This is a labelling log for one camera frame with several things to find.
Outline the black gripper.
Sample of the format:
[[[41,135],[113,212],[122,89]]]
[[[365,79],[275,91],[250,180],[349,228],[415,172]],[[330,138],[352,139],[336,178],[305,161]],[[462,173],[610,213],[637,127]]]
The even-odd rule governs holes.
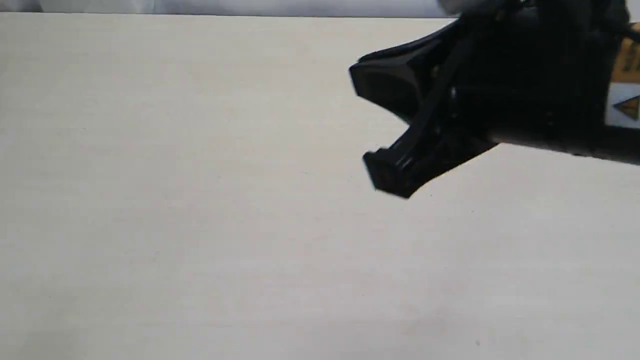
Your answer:
[[[441,0],[457,20],[362,55],[355,94],[411,123],[362,156],[372,186],[409,199],[498,144],[631,148],[632,23],[625,0]]]

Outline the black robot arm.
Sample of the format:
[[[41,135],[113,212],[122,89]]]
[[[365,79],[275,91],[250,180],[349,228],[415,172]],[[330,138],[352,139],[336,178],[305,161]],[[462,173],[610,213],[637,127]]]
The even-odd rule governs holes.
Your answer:
[[[407,124],[363,155],[378,191],[423,185],[510,144],[639,164],[639,23],[625,0],[441,0],[456,19],[349,68]]]

